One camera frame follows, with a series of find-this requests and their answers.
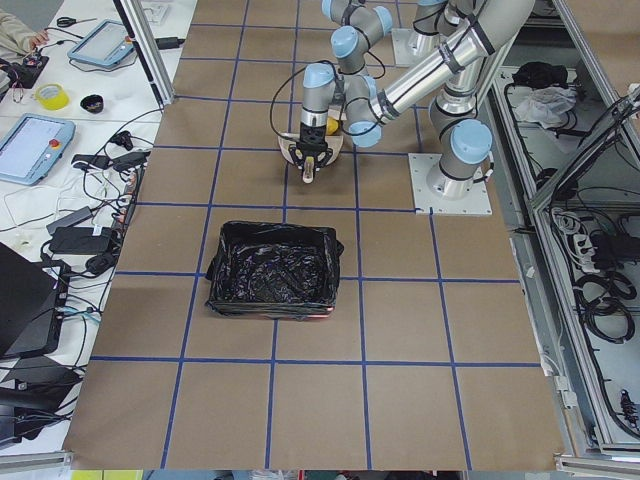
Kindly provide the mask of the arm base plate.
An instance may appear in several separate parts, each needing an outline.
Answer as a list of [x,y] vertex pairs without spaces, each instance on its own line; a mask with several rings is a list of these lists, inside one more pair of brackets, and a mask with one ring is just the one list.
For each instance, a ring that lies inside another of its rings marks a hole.
[[441,171],[440,158],[436,153],[408,155],[414,212],[418,215],[490,216],[493,211],[482,168],[477,166],[471,179],[453,180]]
[[422,61],[439,43],[440,35],[423,35],[414,29],[394,28],[391,31],[395,65],[412,67]]

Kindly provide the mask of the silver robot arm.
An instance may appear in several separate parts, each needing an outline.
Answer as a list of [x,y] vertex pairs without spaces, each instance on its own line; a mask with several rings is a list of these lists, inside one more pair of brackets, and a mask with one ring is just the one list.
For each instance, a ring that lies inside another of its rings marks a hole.
[[331,35],[333,61],[305,67],[299,132],[280,135],[285,160],[306,183],[333,163],[339,150],[329,145],[329,111],[336,107],[343,132],[352,143],[378,143],[384,126],[431,92],[437,94],[431,121],[451,139],[452,128],[470,118],[478,89],[489,82],[483,63],[513,40],[529,18],[531,1],[420,1],[413,20],[416,64],[379,89],[368,75],[364,56],[392,31],[393,19],[382,7],[362,1],[324,1],[323,15],[337,24]]
[[345,75],[366,75],[365,56],[381,40],[393,40],[398,66],[422,61],[441,40],[445,1],[419,1],[412,27],[394,27],[390,11],[383,6],[369,8],[364,1],[323,1],[323,15],[338,28],[331,35],[331,49],[339,71]]

